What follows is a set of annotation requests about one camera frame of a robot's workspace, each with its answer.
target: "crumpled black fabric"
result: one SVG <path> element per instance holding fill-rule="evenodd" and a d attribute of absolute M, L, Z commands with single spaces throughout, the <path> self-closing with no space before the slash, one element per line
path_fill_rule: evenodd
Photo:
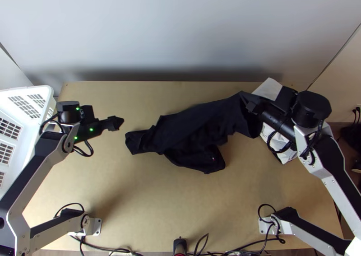
<path fill-rule="evenodd" d="M 126 133 L 125 144 L 132 154 L 164 154 L 177 166 L 209 174 L 225 168 L 217 145 L 226 143 L 228 135 L 238 132 L 255 138 L 261 129 L 262 122 L 248 113 L 237 93 L 160 116 L 150 129 Z"/>

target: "tan tabletop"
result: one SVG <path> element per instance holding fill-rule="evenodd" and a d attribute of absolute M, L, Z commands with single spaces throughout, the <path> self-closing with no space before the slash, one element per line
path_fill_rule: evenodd
<path fill-rule="evenodd" d="M 281 165 L 260 139 L 235 133 L 220 146 L 222 171 L 205 175 L 181 168 L 156 153 L 132 155 L 125 133 L 148 129 L 160 115 L 197 103 L 252 92 L 257 82 L 72 82 L 59 100 L 93 105 L 95 116 L 125 119 L 120 131 L 91 139 L 94 155 L 76 153 L 55 165 L 25 210 L 30 226 L 53 217 L 61 206 L 80 202 L 103 219 L 101 235 L 87 241 L 104 247 L 131 246 L 137 251 L 171 251 L 173 240 L 187 238 L 190 250 L 209 233 L 208 251 L 231 250 L 263 239 L 257 208 L 296 208 L 299 215 L 342 236 L 331 196 L 322 182 L 294 160 Z M 308 247 L 293 236 L 266 249 Z M 78 250 L 64 236 L 47 249 Z"/>

